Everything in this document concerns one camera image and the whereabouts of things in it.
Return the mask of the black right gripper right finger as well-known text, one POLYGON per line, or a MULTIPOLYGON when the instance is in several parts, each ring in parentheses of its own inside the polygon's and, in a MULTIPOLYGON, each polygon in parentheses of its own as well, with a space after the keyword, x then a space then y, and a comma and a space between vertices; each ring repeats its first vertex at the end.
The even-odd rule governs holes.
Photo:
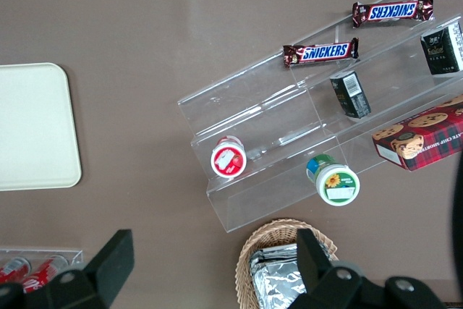
POLYGON ((334 266, 310 229, 297 230, 297 266, 306 293, 295 308, 354 308, 360 298, 360 275, 347 266, 334 266))

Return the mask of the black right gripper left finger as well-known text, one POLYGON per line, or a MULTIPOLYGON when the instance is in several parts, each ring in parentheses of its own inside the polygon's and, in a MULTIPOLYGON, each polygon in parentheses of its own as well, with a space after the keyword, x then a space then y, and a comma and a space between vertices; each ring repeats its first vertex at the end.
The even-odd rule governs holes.
POLYGON ((133 235, 120 229, 82 269, 59 274, 46 287, 50 308, 110 308, 135 265, 133 235))

